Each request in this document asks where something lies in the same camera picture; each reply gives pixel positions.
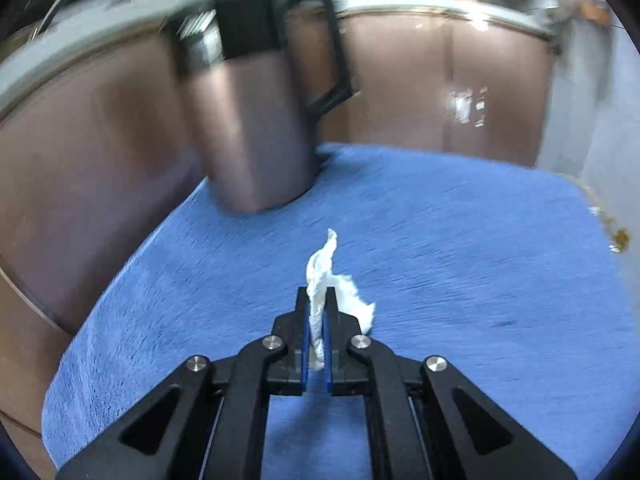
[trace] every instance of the blue towel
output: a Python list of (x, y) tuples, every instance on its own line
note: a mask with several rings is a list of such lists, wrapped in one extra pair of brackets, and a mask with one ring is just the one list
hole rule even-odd
[[(57, 466), (192, 354), (235, 354), (293, 309), (305, 266), (338, 233), (334, 272), (375, 301), (372, 335), (440, 354), (581, 479), (640, 404), (637, 341), (615, 256), (579, 190), (508, 164), (340, 147), (295, 202), (254, 216), (206, 182), (114, 279), (64, 354), (44, 403)], [(271, 401), (262, 478), (370, 478), (363, 403)]]

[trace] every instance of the metal screw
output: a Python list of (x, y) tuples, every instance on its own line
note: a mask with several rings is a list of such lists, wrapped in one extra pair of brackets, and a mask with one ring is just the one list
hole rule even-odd
[(201, 355), (193, 355), (187, 359), (187, 368), (192, 372), (199, 372), (207, 366), (207, 358)]
[(275, 350), (282, 346), (282, 338), (276, 335), (268, 335), (262, 340), (262, 344), (267, 350)]
[(351, 344), (362, 350), (371, 344), (371, 339), (368, 336), (358, 334), (351, 338)]
[(427, 368), (432, 372), (441, 372), (447, 367), (447, 361), (439, 355), (432, 355), (427, 358)]

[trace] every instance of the black lid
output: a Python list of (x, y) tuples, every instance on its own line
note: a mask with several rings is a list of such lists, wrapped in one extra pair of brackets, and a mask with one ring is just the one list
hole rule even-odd
[(279, 48), (271, 0), (207, 0), (168, 18), (179, 71)]

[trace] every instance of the mug handle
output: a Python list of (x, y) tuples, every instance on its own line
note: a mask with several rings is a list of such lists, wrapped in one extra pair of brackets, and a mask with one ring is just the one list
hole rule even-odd
[[(304, 1), (308, 0), (274, 0), (273, 7), (276, 27), (278, 29), (278, 39), (283, 47), (287, 47), (289, 43), (287, 39), (286, 15), (291, 9)], [(329, 35), (331, 37), (335, 64), (337, 67), (338, 81), (326, 94), (320, 96), (307, 105), (306, 108), (313, 124), (317, 124), (325, 113), (345, 102), (354, 94), (353, 86), (351, 85), (351, 74), (347, 66), (342, 42), (340, 41), (340, 29), (338, 28), (338, 19), (336, 18), (334, 11), (334, 2), (333, 0), (319, 1), (324, 7), (324, 15), (329, 27)]]

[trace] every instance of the white tissue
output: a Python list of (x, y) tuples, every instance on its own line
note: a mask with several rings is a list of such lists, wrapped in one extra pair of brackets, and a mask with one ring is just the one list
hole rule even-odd
[(332, 273), (332, 257), (338, 246), (338, 235), (328, 229), (326, 243), (316, 251), (306, 264), (306, 294), (309, 297), (309, 326), (311, 328), (311, 352), (309, 366), (313, 370), (324, 367), (324, 343), (322, 341), (322, 313), (328, 286), (335, 287), (338, 310), (358, 318), (360, 330), (366, 334), (371, 329), (375, 303), (366, 304), (358, 297), (358, 289), (351, 276)]

